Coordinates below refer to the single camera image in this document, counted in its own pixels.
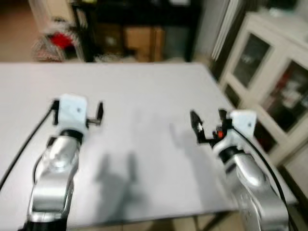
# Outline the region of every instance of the black cable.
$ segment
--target black cable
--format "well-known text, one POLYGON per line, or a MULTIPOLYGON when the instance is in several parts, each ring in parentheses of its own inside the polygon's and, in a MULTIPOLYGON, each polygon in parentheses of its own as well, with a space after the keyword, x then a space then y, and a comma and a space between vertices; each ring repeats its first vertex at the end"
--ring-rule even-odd
POLYGON ((36 172, 37 172, 37 167, 38 167, 39 162, 40 162, 40 160, 42 159, 42 157, 43 157, 43 155, 41 155, 41 156, 37 159, 37 161, 35 162, 35 164, 34 164, 34 168, 33 168, 33 172, 32 172, 32 181, 33 181, 33 184, 35 184, 35 174, 36 174, 36 172))
POLYGON ((31 139, 33 138, 33 136, 35 135, 35 133, 38 131, 38 129, 42 126, 42 124, 46 121, 47 117, 51 114, 52 110, 55 107, 55 103, 53 103, 53 105, 50 107, 50 109, 48 110, 47 114, 41 119, 41 121, 39 122, 39 124, 34 128, 34 130, 31 132, 31 134, 28 136, 28 138, 26 139, 25 143, 23 144, 23 146, 19 149, 17 155, 14 157, 14 160, 11 162, 10 166, 8 167, 8 169, 6 170, 4 176, 2 177, 1 181, 0 181, 0 192, 1 189, 3 188, 7 178, 9 177, 9 174, 11 173, 12 169, 14 168, 14 166, 16 165, 18 159, 20 158, 20 156, 22 155, 23 151, 25 150, 25 148, 27 147, 27 145, 29 144, 29 142, 31 141, 31 139))
MULTIPOLYGON (((258 150, 258 148, 256 148, 252 142, 246 137, 244 136, 239 130, 237 130, 234 126, 232 126, 232 129, 234 131, 236 131, 237 134, 239 134, 249 145, 250 147, 252 147, 254 149, 254 151, 258 154, 258 156, 261 158, 261 160, 263 161, 263 163, 265 164, 266 168, 268 169, 268 171, 270 172, 271 176, 273 177, 274 181, 275 181, 275 184, 277 186, 277 189, 278 189, 278 192, 279 192, 279 195, 280 195, 280 198, 282 200, 282 202, 285 204, 285 207, 287 209, 287 202, 286 202, 286 199, 284 197, 284 194, 283 194, 283 190, 281 188, 281 185, 273 171, 273 169, 270 167, 270 165, 268 164, 268 162, 266 161, 266 159, 264 158, 264 156, 261 154, 261 152, 258 150)), ((293 226, 293 228, 295 229, 295 231, 298 231, 298 228, 297 226, 295 225, 295 222, 293 221, 292 217, 290 216, 289 214, 289 221, 291 223, 291 225, 293 226)))

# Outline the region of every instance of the robotic arm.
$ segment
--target robotic arm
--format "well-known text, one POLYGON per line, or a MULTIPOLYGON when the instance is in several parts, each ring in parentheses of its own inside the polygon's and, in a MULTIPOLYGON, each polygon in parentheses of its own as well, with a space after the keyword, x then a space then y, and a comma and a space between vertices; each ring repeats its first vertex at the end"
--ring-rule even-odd
POLYGON ((217 126, 212 139, 205 137, 203 123, 195 111, 191 111, 191 124, 197 142, 209 143, 214 154, 222 160, 228 186, 238 202, 245 230, 289 230, 283 193, 281 198, 275 193, 268 176, 252 155, 242 149, 245 145, 242 138, 254 134, 256 114, 244 110, 228 114, 220 110, 219 116, 221 126, 217 126))
POLYGON ((24 231, 66 230, 79 149, 89 124, 100 125, 103 117, 99 103, 97 118, 88 119, 87 101, 80 96, 65 94, 54 105, 57 132, 35 166, 24 231))

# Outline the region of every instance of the white cabinet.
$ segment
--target white cabinet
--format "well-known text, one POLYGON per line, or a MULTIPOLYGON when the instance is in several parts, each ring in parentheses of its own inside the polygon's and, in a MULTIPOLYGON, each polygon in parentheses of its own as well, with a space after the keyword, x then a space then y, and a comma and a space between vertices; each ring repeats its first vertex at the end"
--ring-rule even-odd
POLYGON ((249 13, 220 87, 234 106, 257 112, 255 137, 279 164, 308 139, 308 23, 249 13))

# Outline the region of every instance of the white table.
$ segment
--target white table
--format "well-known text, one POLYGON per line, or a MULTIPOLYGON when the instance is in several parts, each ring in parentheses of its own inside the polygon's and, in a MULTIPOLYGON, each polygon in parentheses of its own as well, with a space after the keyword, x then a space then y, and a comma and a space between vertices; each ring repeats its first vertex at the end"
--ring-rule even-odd
MULTIPOLYGON (((69 227, 141 221, 237 209, 222 164, 199 147, 189 111, 208 134, 218 108, 231 109, 200 64, 0 64, 0 176, 52 99, 85 95, 89 115, 104 100, 104 119, 80 152, 69 227)), ((55 128, 50 118, 0 193, 0 230, 26 219, 35 160, 55 128)), ((294 197, 283 183, 289 202, 294 197)))

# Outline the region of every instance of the glass cabinet door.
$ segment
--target glass cabinet door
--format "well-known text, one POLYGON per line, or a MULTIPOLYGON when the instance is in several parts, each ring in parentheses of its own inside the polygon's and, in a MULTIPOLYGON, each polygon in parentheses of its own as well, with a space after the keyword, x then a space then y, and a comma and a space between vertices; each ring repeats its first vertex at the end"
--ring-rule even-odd
POLYGON ((250 34, 244 51, 238 61, 233 75, 247 88, 266 57, 270 45, 250 34))
POLYGON ((282 130, 291 130, 308 111, 308 70, 291 62, 262 106, 282 130))

